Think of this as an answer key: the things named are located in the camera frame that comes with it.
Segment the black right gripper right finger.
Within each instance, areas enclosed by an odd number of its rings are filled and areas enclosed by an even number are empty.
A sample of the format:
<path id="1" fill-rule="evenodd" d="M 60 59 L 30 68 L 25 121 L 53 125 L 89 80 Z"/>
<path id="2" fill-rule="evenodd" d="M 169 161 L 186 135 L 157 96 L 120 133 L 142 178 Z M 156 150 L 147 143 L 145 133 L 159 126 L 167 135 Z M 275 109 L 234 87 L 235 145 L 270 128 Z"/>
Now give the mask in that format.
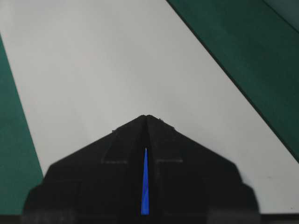
<path id="1" fill-rule="evenodd" d="M 148 115 L 150 214 L 159 224 L 257 224 L 237 166 Z"/>

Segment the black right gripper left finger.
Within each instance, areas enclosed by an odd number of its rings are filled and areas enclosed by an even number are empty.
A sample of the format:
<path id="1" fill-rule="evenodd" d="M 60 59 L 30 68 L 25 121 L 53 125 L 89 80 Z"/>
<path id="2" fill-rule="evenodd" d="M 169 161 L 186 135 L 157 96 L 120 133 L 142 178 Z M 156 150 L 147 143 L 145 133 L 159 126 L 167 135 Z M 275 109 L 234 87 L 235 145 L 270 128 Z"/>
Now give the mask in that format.
<path id="1" fill-rule="evenodd" d="M 26 199 L 23 224 L 141 222 L 146 116 L 53 163 Z"/>

